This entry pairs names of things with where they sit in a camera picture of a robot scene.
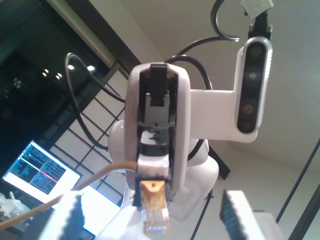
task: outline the black pole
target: black pole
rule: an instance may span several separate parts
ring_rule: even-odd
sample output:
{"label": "black pole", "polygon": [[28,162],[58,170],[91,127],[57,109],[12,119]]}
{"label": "black pole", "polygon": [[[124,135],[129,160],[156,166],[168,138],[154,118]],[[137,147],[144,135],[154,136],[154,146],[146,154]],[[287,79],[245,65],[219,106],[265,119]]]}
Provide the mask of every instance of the black pole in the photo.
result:
{"label": "black pole", "polygon": [[306,171],[307,171],[312,159],[314,158],[314,156],[315,156],[315,154],[316,154],[316,152],[317,152],[317,150],[319,148],[319,145],[320,145],[320,138],[319,138],[318,142],[316,143],[316,145],[315,145],[315,147],[314,147],[314,149],[313,149],[308,161],[306,162],[304,168],[302,169],[302,172],[300,173],[300,176],[298,177],[297,181],[295,182],[295,184],[294,184],[289,196],[285,200],[285,203],[284,203],[283,207],[281,208],[278,216],[276,217],[276,220],[275,220],[276,223],[278,223],[280,221],[282,215],[284,214],[284,212],[285,212],[285,210],[286,210],[291,198],[293,197],[293,195],[294,195],[295,191],[297,190],[297,188],[298,188],[303,176],[305,175],[305,173],[306,173]]}
{"label": "black pole", "polygon": [[320,208],[320,184],[295,225],[288,240],[302,240]]}

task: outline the light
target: light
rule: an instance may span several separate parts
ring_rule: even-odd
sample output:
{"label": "light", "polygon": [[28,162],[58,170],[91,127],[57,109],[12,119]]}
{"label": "light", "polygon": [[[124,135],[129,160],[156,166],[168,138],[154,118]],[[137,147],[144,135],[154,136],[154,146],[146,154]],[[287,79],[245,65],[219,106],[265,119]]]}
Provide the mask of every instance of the light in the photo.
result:
{"label": "light", "polygon": [[90,66],[87,66],[86,68],[87,68],[89,71],[93,71],[93,70],[96,69],[94,66],[91,66],[91,65],[90,65]]}

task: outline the white wall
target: white wall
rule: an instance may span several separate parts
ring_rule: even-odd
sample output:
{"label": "white wall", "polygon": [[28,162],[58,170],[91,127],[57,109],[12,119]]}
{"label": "white wall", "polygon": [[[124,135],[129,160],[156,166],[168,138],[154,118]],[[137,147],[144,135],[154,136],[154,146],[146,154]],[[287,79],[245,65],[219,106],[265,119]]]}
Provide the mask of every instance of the white wall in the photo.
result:
{"label": "white wall", "polygon": [[120,0],[90,2],[141,63],[164,61],[164,57]]}

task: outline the cable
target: cable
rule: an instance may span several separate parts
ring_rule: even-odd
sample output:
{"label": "cable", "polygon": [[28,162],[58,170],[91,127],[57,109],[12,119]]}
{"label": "cable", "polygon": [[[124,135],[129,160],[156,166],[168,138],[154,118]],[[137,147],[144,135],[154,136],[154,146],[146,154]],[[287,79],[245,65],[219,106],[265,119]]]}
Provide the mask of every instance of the cable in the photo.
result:
{"label": "cable", "polygon": [[75,97],[75,94],[74,94],[74,90],[73,90],[73,87],[72,87],[72,83],[71,83],[71,79],[70,79],[70,73],[69,73],[69,68],[68,68],[68,65],[69,65],[69,61],[71,58],[74,58],[76,60],[78,60],[80,62],[80,64],[83,66],[83,68],[87,71],[87,73],[89,74],[89,77],[90,77],[90,80],[92,80],[93,82],[95,82],[95,84],[97,84],[103,91],[105,91],[107,94],[109,94],[111,97],[115,98],[116,100],[124,103],[125,100],[123,100],[121,97],[113,94],[112,92],[110,92],[107,88],[105,88],[105,86],[103,86],[101,84],[101,82],[99,82],[98,79],[96,79],[96,77],[87,69],[87,66],[85,65],[85,63],[77,56],[75,55],[74,53],[72,52],[69,52],[65,58],[64,58],[64,71],[65,71],[65,81],[66,81],[66,86],[67,86],[67,95],[68,95],[68,98],[71,102],[71,106],[72,106],[72,109],[74,111],[74,114],[76,116],[76,119],[78,120],[83,132],[85,133],[85,135],[87,136],[87,138],[95,145],[97,146],[98,148],[100,149],[103,149],[103,150],[106,150],[108,151],[108,147],[107,146],[104,146],[102,144],[100,144],[95,138],[94,136],[91,134],[91,132],[89,131],[89,129],[87,128],[83,118],[82,118],[82,115],[81,115],[81,112],[79,110],[79,107],[78,107],[78,104],[77,104],[77,100],[76,100],[76,97]]}
{"label": "cable", "polygon": [[[115,170],[119,170],[119,169],[128,169],[128,170],[137,171],[137,163],[133,162],[133,161],[122,161],[122,162],[110,163],[109,165],[107,165],[106,167],[104,167],[103,169],[98,171],[96,174],[89,177],[84,182],[82,182],[79,185],[72,188],[71,191],[82,190],[85,187],[89,186],[90,184],[94,183],[95,181],[99,180],[103,176],[109,174],[110,172],[115,171]],[[63,196],[63,194],[61,194],[60,196],[57,196],[56,198],[48,201],[47,203],[44,203],[44,204],[32,209],[31,211],[28,211],[28,212],[20,215],[20,216],[17,216],[17,217],[11,218],[9,220],[6,220],[4,222],[1,222],[0,223],[0,230],[9,228],[15,224],[18,224],[18,223],[24,221],[24,220],[27,220],[28,218],[33,217],[34,215],[36,215],[37,213],[39,213],[41,211],[45,211],[45,210],[49,209],[53,205],[57,204],[60,201],[60,199],[62,198],[62,196]]]}
{"label": "cable", "polygon": [[213,198],[212,193],[213,193],[213,191],[212,191],[212,189],[211,189],[211,191],[209,192],[208,196],[206,197],[205,205],[204,205],[204,207],[203,207],[203,210],[202,210],[202,212],[201,212],[201,215],[200,215],[200,217],[199,217],[199,220],[198,220],[198,222],[196,223],[196,226],[195,226],[195,228],[194,228],[194,230],[193,230],[193,233],[192,233],[192,236],[191,236],[190,240],[194,240],[194,239],[195,239],[195,236],[196,236],[196,234],[197,234],[197,232],[198,232],[198,229],[199,229],[199,227],[200,227],[200,224],[201,224],[201,222],[202,222],[202,219],[204,218],[204,215],[205,215],[205,213],[206,213],[206,210],[207,210],[207,208],[208,208],[208,206],[209,206],[210,200]]}
{"label": "cable", "polygon": [[224,33],[223,31],[220,30],[219,25],[218,25],[218,10],[221,7],[221,5],[224,3],[225,0],[216,0],[212,10],[211,10],[211,24],[212,27],[214,29],[214,31],[216,32],[216,34],[223,40],[228,40],[228,41],[235,41],[238,42],[239,41],[239,37],[238,36],[231,36],[228,35],[226,33]]}
{"label": "cable", "polygon": [[178,52],[177,55],[183,55],[187,51],[189,51],[189,50],[193,49],[194,47],[199,46],[201,44],[215,42],[215,41],[219,41],[219,40],[223,40],[223,39],[219,36],[209,36],[206,38],[199,39],[199,40],[194,41],[193,43],[189,44],[188,46],[186,46],[184,49],[182,49],[180,52]]}
{"label": "cable", "polygon": [[203,78],[203,81],[204,81],[205,89],[212,90],[212,85],[211,85],[211,82],[210,82],[210,79],[209,79],[209,76],[207,74],[205,67],[194,57],[187,56],[187,55],[176,55],[176,56],[172,56],[169,60],[167,60],[165,62],[168,64],[173,64],[176,62],[187,62],[187,63],[192,64],[200,72],[200,74]]}
{"label": "cable", "polygon": [[284,212],[285,212],[285,210],[286,210],[286,208],[287,208],[287,206],[288,206],[291,198],[293,197],[295,191],[297,190],[297,188],[298,188],[298,186],[299,186],[302,178],[304,177],[304,175],[305,175],[305,173],[306,173],[306,171],[307,171],[307,169],[308,169],[308,167],[309,167],[312,159],[314,158],[314,156],[315,156],[315,154],[316,154],[319,146],[320,146],[320,138],[319,138],[318,142],[316,143],[316,145],[315,145],[315,147],[314,147],[311,155],[309,156],[308,161],[307,161],[306,164],[304,165],[304,168],[302,169],[302,171],[301,171],[298,179],[296,180],[296,182],[295,182],[295,184],[294,184],[291,192],[289,193],[289,196],[288,196],[287,199],[285,200],[285,202],[284,202],[284,204],[283,204],[283,206],[282,206],[282,208],[281,208],[278,216],[276,217],[276,219],[275,219],[275,223],[276,223],[276,224],[280,221],[282,215],[284,214]]}

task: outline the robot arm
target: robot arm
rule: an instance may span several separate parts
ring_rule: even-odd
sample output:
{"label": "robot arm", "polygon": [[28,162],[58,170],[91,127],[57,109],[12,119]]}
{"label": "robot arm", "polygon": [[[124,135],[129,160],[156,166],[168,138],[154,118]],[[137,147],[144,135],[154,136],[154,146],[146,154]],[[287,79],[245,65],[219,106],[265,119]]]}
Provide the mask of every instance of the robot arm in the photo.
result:
{"label": "robot arm", "polygon": [[[132,70],[125,120],[112,128],[109,151],[114,162],[137,162],[137,173],[126,173],[127,185],[135,192],[98,239],[124,237],[114,232],[118,225],[122,225],[124,231],[120,232],[126,239],[143,239],[142,232],[166,232],[169,213],[181,221],[191,214],[219,173],[217,163],[208,157],[207,141],[201,146],[205,154],[187,161],[192,149],[189,144],[195,145],[196,139],[244,143],[256,139],[272,58],[271,28],[262,26],[260,18],[267,20],[267,15],[262,14],[250,26],[250,38],[237,54],[231,91],[190,90],[187,72],[168,63],[148,63]],[[114,154],[119,149],[124,149],[124,155]],[[124,218],[134,218],[135,223]]]}

